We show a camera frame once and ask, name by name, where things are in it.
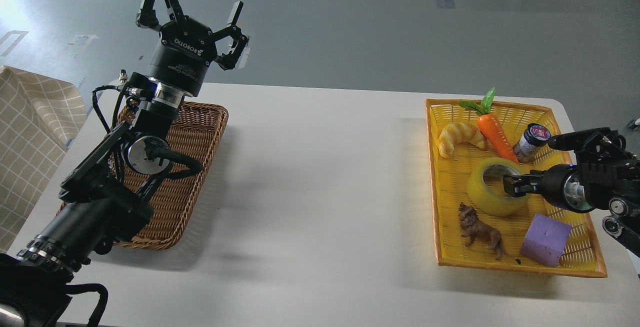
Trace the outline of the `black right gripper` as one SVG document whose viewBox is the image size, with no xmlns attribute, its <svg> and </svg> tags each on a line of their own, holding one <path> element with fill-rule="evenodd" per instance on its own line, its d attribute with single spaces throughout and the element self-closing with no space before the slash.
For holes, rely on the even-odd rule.
<svg viewBox="0 0 640 327">
<path fill-rule="evenodd" d="M 547 170 L 502 177 L 503 190 L 512 198 L 539 194 L 552 206 L 571 212 L 581 210 L 581 183 L 573 164 L 558 164 Z"/>
</svg>

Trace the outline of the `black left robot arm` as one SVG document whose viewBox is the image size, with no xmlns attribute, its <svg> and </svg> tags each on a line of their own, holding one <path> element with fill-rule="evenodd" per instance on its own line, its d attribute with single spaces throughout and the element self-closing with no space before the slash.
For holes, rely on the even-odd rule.
<svg viewBox="0 0 640 327">
<path fill-rule="evenodd" d="M 61 183 L 65 206 L 16 257 L 1 255 L 1 325 L 55 327 L 74 295 L 97 293 L 87 325 L 98 327 L 109 299 L 100 283 L 72 284 L 90 254 L 109 253 L 130 242 L 153 217 L 150 202 L 166 180 L 201 174 L 204 164 L 172 150 L 167 137 L 185 99 L 197 97 L 212 64 L 234 69 L 249 37 L 237 22 L 243 2 L 231 9 L 218 31 L 186 15 L 178 0 L 142 0 L 135 23 L 158 32 L 146 74 L 120 72 L 114 115 L 123 101 L 132 122 L 107 124 L 93 100 L 106 136 Z"/>
</svg>

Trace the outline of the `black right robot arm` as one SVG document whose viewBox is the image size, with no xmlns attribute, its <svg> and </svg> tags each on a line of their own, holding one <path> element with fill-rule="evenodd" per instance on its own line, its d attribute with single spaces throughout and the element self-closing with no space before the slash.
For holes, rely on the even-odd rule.
<svg viewBox="0 0 640 327">
<path fill-rule="evenodd" d="M 547 145 L 572 151 L 576 162 L 524 175 L 505 174 L 505 192 L 514 198 L 541 195 L 551 206 L 578 214 L 609 211 L 602 220 L 604 231 L 638 256 L 640 163 L 626 150 L 624 136 L 610 128 L 583 129 L 554 135 Z"/>
</svg>

